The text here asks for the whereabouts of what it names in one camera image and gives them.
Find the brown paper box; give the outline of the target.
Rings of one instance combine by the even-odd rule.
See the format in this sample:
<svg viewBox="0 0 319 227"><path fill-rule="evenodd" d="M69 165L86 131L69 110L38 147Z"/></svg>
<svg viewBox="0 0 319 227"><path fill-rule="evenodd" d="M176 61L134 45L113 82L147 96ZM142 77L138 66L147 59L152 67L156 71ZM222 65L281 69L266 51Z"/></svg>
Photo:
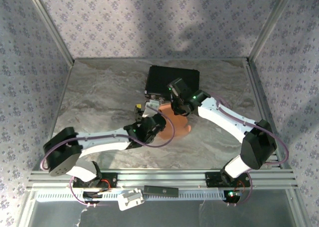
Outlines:
<svg viewBox="0 0 319 227"><path fill-rule="evenodd" d="M182 115L175 115L170 104L161 105L159 111L172 121L175 130L174 138L182 138L190 133L191 126L188 124L187 118ZM172 137L172 127L168 119L166 117L164 119L166 121L165 128L158 136L163 140L169 140Z"/></svg>

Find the white plastic bracket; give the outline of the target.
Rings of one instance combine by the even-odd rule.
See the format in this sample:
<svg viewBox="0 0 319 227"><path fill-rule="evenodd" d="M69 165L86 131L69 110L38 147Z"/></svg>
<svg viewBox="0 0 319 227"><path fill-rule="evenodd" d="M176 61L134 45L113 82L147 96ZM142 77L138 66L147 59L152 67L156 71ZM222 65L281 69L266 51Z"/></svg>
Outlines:
<svg viewBox="0 0 319 227"><path fill-rule="evenodd" d="M137 188L121 193L117 200L120 211L131 209L145 202L142 191Z"/></svg>

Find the aluminium side rail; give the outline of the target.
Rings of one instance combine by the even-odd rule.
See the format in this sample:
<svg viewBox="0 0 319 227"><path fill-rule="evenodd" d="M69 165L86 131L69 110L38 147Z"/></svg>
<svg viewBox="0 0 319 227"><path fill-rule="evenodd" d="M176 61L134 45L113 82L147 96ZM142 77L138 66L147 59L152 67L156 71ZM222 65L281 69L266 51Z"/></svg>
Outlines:
<svg viewBox="0 0 319 227"><path fill-rule="evenodd" d="M247 77L250 81L250 85L256 100L255 103L257 105L260 116L262 119L266 120L270 124L273 134L276 137L275 142L277 145L277 150L275 151L275 153L278 158L278 162L285 160L284 163L275 164L275 165L272 165L272 167L278 166L281 169L290 169L291 167L288 164L288 159L286 157L287 152L285 148L283 147L283 145L278 141L278 139L280 139L281 142L284 142L284 140L280 137L275 127L273 115L271 114L270 107L267 102L267 97L265 95L265 91L263 89L261 79L258 75L256 65L253 61L250 61L248 58L243 59L243 64L245 65Z"/></svg>

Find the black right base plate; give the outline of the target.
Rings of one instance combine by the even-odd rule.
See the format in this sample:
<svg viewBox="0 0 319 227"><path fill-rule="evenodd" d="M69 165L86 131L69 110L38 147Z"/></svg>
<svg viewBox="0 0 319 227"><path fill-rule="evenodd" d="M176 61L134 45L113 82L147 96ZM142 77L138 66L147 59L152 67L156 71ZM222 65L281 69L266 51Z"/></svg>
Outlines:
<svg viewBox="0 0 319 227"><path fill-rule="evenodd" d="M221 172L205 172L206 186L209 188L250 187L248 174L243 173L237 178L231 178Z"/></svg>

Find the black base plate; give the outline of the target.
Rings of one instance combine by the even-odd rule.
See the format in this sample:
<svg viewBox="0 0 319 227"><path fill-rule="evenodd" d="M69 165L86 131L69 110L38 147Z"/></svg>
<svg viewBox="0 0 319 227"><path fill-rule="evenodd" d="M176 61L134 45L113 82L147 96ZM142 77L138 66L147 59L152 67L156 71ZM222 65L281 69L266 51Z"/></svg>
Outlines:
<svg viewBox="0 0 319 227"><path fill-rule="evenodd" d="M243 173L237 178L231 178L221 172L205 172L206 186L209 188L250 187L248 174Z"/></svg>
<svg viewBox="0 0 319 227"><path fill-rule="evenodd" d="M102 172L91 181L84 182L79 178L75 178L73 181L74 188L100 188L100 189L109 189L115 188L117 186L118 173L116 172Z"/></svg>

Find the aluminium front rail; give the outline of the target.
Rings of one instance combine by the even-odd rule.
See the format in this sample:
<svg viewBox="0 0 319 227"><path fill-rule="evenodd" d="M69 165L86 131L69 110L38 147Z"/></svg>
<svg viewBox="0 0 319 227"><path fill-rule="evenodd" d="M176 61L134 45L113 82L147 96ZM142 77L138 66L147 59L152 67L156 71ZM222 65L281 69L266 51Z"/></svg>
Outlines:
<svg viewBox="0 0 319 227"><path fill-rule="evenodd" d="M205 189L210 179L206 173L217 173L218 170L205 169L109 169L102 171L104 176L115 176L117 189L129 189L150 186L175 187L181 190ZM291 169L261 169L251 171L253 188L257 190L296 189L298 187ZM70 176L52 177L44 171L33 171L27 188L66 188Z"/></svg>

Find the controller board with green light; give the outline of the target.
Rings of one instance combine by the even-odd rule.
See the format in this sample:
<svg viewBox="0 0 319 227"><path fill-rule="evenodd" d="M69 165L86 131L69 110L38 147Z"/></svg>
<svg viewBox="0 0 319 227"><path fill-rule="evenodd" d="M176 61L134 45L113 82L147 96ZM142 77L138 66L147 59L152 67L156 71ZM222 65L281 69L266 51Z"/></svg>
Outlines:
<svg viewBox="0 0 319 227"><path fill-rule="evenodd" d="M242 193L238 190L235 190L235 191L225 190L223 202L227 204L237 204L240 200L241 195Z"/></svg>

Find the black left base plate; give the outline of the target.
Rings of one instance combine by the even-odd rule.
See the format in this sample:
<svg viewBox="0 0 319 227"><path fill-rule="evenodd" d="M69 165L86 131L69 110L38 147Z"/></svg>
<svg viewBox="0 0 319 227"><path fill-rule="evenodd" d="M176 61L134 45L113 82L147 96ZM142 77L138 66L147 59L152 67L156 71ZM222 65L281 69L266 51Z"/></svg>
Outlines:
<svg viewBox="0 0 319 227"><path fill-rule="evenodd" d="M116 172L102 172L91 181L84 182L79 178L75 178L73 181L74 188L100 188L100 189L109 189L115 188L117 186L118 173Z"/></svg>

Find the black flat device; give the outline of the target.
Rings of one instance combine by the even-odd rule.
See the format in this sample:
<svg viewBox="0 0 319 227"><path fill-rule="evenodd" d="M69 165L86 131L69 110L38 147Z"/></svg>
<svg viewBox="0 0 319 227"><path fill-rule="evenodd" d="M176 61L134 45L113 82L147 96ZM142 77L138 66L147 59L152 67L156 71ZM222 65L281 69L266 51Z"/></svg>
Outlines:
<svg viewBox="0 0 319 227"><path fill-rule="evenodd" d="M162 187L162 186L144 186L144 194L152 196L163 196L163 197L173 197L177 198L179 196L179 189L172 187Z"/></svg>

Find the aluminium frame post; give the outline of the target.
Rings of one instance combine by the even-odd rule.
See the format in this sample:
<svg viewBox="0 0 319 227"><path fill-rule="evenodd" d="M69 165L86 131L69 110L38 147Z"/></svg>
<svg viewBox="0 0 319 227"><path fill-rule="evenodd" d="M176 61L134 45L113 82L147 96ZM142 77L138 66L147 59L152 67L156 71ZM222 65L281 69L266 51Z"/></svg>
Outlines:
<svg viewBox="0 0 319 227"><path fill-rule="evenodd" d="M49 12L47 11L44 3L42 0L31 0L32 4L34 5L37 13L39 14L42 22L44 23L46 29L52 36L53 41L57 45L57 48L61 52L62 56L64 57L65 61L68 63L69 66L73 66L74 59L70 54L67 45L63 41L61 35L58 32L56 25L54 24L52 18L50 17Z"/></svg>
<svg viewBox="0 0 319 227"><path fill-rule="evenodd" d="M288 2L289 0L276 0L274 3L274 6L248 56L248 63L254 62L259 56Z"/></svg>

